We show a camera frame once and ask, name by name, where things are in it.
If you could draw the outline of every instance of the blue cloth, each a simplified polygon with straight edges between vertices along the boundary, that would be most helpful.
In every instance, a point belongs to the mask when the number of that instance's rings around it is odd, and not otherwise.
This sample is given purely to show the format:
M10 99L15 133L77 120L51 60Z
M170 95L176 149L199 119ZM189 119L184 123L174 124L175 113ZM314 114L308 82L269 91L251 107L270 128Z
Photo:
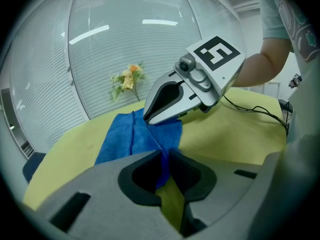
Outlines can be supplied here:
M117 114L102 143L95 165L130 155L161 150L161 176L156 188L170 177L169 149L177 149L182 134L182 122L172 120L160 125L148 125L143 108L129 114Z

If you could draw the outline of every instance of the window blinds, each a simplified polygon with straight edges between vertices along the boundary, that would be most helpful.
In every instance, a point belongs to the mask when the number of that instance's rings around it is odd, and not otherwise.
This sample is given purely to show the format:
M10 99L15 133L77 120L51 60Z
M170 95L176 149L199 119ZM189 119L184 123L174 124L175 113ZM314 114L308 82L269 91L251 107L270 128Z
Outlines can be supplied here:
M145 99L154 81L173 69L186 48L201 39L187 0L74 0L69 56L75 85L90 118L136 102L130 92L110 100L111 76L144 63Z
M47 153L68 129L85 121L65 57L71 0L46 0L20 27L12 44L12 102L27 138Z

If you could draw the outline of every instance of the table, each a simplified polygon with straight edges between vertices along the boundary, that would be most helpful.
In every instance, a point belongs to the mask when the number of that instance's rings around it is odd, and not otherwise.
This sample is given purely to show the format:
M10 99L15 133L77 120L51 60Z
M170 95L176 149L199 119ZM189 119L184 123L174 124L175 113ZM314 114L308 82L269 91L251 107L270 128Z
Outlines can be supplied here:
M283 119L276 98L239 88L231 88L226 96L239 106L262 106ZM68 130L44 157L23 202L36 210L51 193L92 167L115 116L143 106L144 101L133 103ZM181 120L179 149L190 158L202 156L261 165L267 154L281 151L286 145L286 131L278 121L261 113L236 111L224 98L208 113L192 111ZM163 214L178 228L183 196L173 179L156 193L162 198Z

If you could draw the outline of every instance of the sleeve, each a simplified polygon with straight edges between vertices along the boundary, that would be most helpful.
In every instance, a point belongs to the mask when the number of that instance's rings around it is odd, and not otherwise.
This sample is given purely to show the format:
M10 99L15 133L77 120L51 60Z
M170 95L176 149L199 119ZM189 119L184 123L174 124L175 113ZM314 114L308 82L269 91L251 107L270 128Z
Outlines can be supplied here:
M275 0L259 0L263 39L290 39L280 17Z

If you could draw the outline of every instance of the human arm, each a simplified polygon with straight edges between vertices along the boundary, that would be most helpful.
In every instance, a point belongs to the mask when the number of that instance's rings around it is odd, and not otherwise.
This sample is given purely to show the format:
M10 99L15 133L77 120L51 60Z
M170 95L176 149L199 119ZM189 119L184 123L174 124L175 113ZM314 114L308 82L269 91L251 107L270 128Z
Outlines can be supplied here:
M284 67L290 50L291 42L289 39L263 39L260 53L256 53L244 61L233 86L258 86L272 80Z

